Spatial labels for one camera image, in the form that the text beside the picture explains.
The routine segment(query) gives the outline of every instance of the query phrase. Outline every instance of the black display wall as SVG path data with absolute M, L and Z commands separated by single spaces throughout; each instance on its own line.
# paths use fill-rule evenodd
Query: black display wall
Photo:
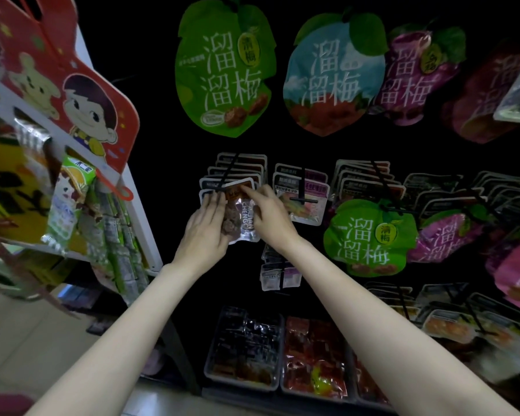
M 389 160 L 402 180 L 411 172 L 464 174 L 479 170 L 520 175 L 520 129 L 486 145 L 476 145 L 444 128 L 439 108 L 459 89 L 458 77 L 430 95 L 425 118 L 397 127 L 382 116 L 365 115 L 355 124 L 320 138 L 301 129 L 287 112 L 282 88 L 294 38 L 315 14 L 359 12 L 380 15 L 386 29 L 438 18 L 459 25 L 467 35 L 470 70 L 502 38 L 520 38 L 520 2 L 493 0 L 243 0 L 267 16 L 277 42 L 277 75 L 266 81 L 272 100 L 258 122 L 237 139 L 199 129 L 187 118 L 174 84 L 177 29 L 186 7 L 197 0 L 75 0 L 79 23 L 95 69 L 135 104 L 141 130 L 129 165 L 165 263 L 170 262 L 188 216 L 199 206 L 198 180 L 221 151 L 264 153 L 270 174 L 277 162 L 332 175 L 336 159 Z M 322 249 L 323 228 L 297 225 L 301 235 Z M 176 309 L 173 319 L 198 376 L 223 304 L 262 312 L 324 317 L 303 280 L 286 294 L 262 292 L 258 281 L 263 242 L 239 242 L 204 275 Z M 473 280 L 494 291 L 483 261 L 468 247 L 442 265 L 407 265 L 416 282 Z

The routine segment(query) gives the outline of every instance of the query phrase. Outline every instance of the store floor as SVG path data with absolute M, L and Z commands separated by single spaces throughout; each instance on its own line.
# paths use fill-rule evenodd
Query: store floor
M 38 399 L 97 341 L 85 332 L 88 325 L 87 318 L 68 317 L 43 300 L 26 302 L 0 294 L 0 393 Z M 259 416 L 146 381 L 135 386 L 124 414 Z

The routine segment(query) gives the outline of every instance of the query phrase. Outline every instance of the forearm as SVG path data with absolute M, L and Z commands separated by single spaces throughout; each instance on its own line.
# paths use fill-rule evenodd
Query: forearm
M 158 337 L 197 276 L 166 265 L 151 285 L 32 407 L 30 416 L 118 416 Z
M 517 415 L 430 336 L 303 239 L 284 251 L 401 415 Z

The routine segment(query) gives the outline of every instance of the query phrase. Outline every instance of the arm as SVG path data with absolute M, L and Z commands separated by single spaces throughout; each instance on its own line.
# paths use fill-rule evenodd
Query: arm
M 264 185 L 255 229 L 308 281 L 370 375 L 401 415 L 520 415 L 439 343 L 298 236 L 283 203 Z
M 119 416 L 164 325 L 193 283 L 225 255 L 226 200 L 208 195 L 189 219 L 171 264 L 31 408 L 28 416 Z

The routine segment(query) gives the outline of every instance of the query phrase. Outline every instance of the hand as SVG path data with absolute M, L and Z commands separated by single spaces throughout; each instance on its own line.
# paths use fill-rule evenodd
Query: hand
M 172 264 L 200 277 L 226 253 L 229 237 L 221 233 L 227 200 L 224 193 L 206 194 L 200 209 L 187 222 Z
M 257 191 L 241 186 L 241 189 L 255 201 L 255 229 L 262 239 L 284 255 L 284 250 L 300 239 L 289 213 L 269 185 Z

